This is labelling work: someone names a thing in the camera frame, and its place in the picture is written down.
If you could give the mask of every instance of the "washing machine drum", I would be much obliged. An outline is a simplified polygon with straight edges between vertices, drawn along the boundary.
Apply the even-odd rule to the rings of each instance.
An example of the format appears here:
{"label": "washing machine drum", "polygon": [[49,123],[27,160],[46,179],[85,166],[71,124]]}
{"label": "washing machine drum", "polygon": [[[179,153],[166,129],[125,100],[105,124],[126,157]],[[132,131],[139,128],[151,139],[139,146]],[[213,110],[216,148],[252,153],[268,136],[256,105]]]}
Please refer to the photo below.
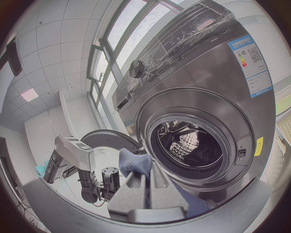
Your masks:
{"label": "washing machine drum", "polygon": [[113,105],[181,186],[219,190],[243,175],[245,185],[263,174],[274,140],[270,75],[230,11],[213,2],[207,14],[194,11],[170,21],[133,60]]}

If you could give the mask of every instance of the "protective plastic film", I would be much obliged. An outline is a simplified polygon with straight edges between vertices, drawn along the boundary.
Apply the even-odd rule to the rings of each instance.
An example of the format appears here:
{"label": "protective plastic film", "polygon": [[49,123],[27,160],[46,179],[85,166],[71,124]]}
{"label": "protective plastic film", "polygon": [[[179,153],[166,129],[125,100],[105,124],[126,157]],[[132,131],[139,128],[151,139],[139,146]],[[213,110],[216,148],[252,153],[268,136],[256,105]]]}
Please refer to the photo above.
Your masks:
{"label": "protective plastic film", "polygon": [[150,41],[137,57],[144,64],[138,78],[125,74],[128,92],[133,96],[148,80],[156,78],[164,67],[191,51],[197,42],[219,25],[234,18],[226,8],[212,0],[202,0],[176,15]]}

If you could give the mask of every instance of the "yellow warning sticker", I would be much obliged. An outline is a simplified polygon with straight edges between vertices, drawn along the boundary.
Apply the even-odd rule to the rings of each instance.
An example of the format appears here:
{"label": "yellow warning sticker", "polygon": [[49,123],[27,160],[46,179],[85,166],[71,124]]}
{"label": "yellow warning sticker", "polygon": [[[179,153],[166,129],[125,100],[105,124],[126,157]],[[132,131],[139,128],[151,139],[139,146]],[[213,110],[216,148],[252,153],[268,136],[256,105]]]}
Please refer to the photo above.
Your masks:
{"label": "yellow warning sticker", "polygon": [[263,137],[259,138],[257,140],[257,149],[255,150],[255,155],[254,156],[258,156],[261,154],[263,148]]}

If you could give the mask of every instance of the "window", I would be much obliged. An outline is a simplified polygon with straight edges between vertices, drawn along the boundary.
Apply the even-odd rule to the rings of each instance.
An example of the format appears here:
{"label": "window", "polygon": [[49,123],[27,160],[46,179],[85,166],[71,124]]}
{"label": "window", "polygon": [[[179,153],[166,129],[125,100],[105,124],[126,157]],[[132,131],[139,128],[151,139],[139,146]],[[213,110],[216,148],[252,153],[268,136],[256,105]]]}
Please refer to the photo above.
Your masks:
{"label": "window", "polygon": [[112,50],[116,48],[122,34],[145,4],[146,2],[142,0],[131,0],[123,9],[108,35],[108,41],[112,47]]}
{"label": "window", "polygon": [[108,108],[118,131],[128,135],[128,132],[125,129],[124,124],[122,123],[122,120],[118,112],[114,110],[114,107],[113,107],[112,96],[116,88],[117,88],[117,83],[115,82],[112,73],[110,73],[103,89],[103,97],[105,99],[106,107]]}
{"label": "window", "polygon": [[152,26],[158,22],[166,13],[170,11],[169,8],[158,4],[148,13],[148,15],[140,22],[133,33],[130,35],[125,45],[123,46],[120,54],[118,55],[116,62],[121,69],[126,59],[129,57],[131,52],[141,41],[144,35],[152,28]]}
{"label": "window", "polygon": [[184,2],[185,0],[172,0],[172,2],[176,3],[176,4],[180,4],[181,2]]}
{"label": "window", "polygon": [[99,104],[98,104],[97,109],[98,109],[98,111],[99,111],[99,113],[100,113],[101,119],[102,119],[102,121],[103,121],[103,123],[104,123],[106,129],[111,129],[111,130],[112,130],[112,127],[111,127],[111,125],[110,125],[110,123],[109,123],[109,121],[108,121],[108,118],[107,118],[107,116],[106,116],[106,114],[105,114],[105,112],[104,112],[104,109],[103,109],[103,107],[102,107],[102,105],[101,105],[100,102],[99,102]]}
{"label": "window", "polygon": [[[177,6],[180,3],[185,4],[183,2],[189,4],[191,0],[173,0],[172,3],[171,1],[128,0],[117,18],[112,19],[110,25],[113,26],[109,34],[106,34],[107,38],[103,38],[103,43],[100,41],[104,48],[95,47],[90,69],[90,77],[95,83],[91,89],[91,96],[96,103],[102,125],[106,129],[118,130],[129,135],[113,106],[112,96],[118,86],[117,82],[122,79],[132,60],[140,54],[158,31],[183,10],[182,6]],[[103,50],[106,51],[107,60],[113,61],[110,66]]]}
{"label": "window", "polygon": [[103,81],[103,77],[104,77],[108,62],[105,58],[104,52],[99,50],[99,53],[100,53],[100,58],[99,58],[97,69],[96,69],[96,79],[98,80],[99,86],[100,86],[100,84]]}
{"label": "window", "polygon": [[106,83],[105,83],[105,86],[104,86],[104,88],[103,88],[103,92],[102,92],[104,99],[107,98],[108,93],[109,93],[109,91],[110,91],[110,89],[111,89],[111,87],[112,87],[112,85],[113,85],[113,82],[116,84],[116,82],[115,82],[115,80],[114,80],[114,77],[113,77],[113,74],[112,74],[112,72],[110,72],[110,74],[108,75],[107,81],[106,81]]}
{"label": "window", "polygon": [[94,102],[96,103],[98,95],[97,95],[97,91],[96,91],[96,88],[94,87],[94,85],[92,88],[92,95],[93,95]]}

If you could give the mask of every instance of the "window glass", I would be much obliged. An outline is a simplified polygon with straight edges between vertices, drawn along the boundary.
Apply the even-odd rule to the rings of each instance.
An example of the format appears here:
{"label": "window glass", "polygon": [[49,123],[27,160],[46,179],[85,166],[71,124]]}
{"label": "window glass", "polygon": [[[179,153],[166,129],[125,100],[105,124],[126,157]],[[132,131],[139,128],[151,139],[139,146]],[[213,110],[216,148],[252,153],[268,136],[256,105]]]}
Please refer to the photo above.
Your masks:
{"label": "window glass", "polygon": [[111,125],[110,125],[110,123],[109,123],[109,121],[108,121],[108,119],[107,119],[107,117],[106,117],[106,115],[105,115],[104,109],[103,109],[103,107],[102,107],[102,105],[101,105],[100,102],[99,102],[99,104],[98,104],[97,109],[98,109],[98,111],[99,111],[99,114],[100,114],[100,116],[101,116],[101,119],[102,119],[102,121],[103,121],[103,123],[104,123],[106,129],[112,129],[112,127],[111,127]]}
{"label": "window glass", "polygon": [[93,85],[93,89],[92,89],[92,95],[93,95],[94,102],[96,103],[98,95],[97,95],[97,91],[96,91],[94,85]]}
{"label": "window glass", "polygon": [[110,74],[108,75],[107,81],[105,83],[105,86],[103,88],[103,91],[102,91],[102,94],[103,94],[104,99],[106,99],[106,97],[108,95],[108,92],[110,91],[110,88],[111,88],[113,82],[115,82],[114,76],[113,76],[112,72],[110,72]]}
{"label": "window glass", "polygon": [[113,107],[112,96],[117,88],[117,83],[115,82],[113,75],[110,78],[110,82],[108,82],[108,81],[109,80],[107,80],[107,82],[104,86],[104,90],[103,90],[103,97],[105,99],[105,103],[107,105],[107,108],[108,108],[108,110],[113,118],[113,121],[114,121],[118,131],[128,135],[128,132],[125,129],[124,124],[123,124],[118,112],[116,110],[114,110],[114,107]]}
{"label": "window glass", "polygon": [[127,6],[123,9],[122,13],[118,17],[111,32],[108,35],[108,41],[114,50],[122,34],[137,15],[137,13],[142,9],[146,2],[142,0],[131,0]]}
{"label": "window glass", "polygon": [[120,54],[118,55],[116,62],[121,69],[126,59],[129,57],[133,49],[144,37],[144,35],[152,28],[152,26],[159,21],[170,9],[158,4],[144,17],[140,24],[136,27],[133,33],[130,35],[125,45],[123,46]]}
{"label": "window glass", "polygon": [[99,84],[101,84],[103,80],[107,65],[108,65],[108,62],[105,59],[104,52],[100,51],[100,58],[99,58],[97,69],[96,69],[96,79],[99,81]]}
{"label": "window glass", "polygon": [[184,2],[185,0],[171,0],[171,1],[174,2],[174,3],[176,3],[176,4],[180,4],[181,2]]}

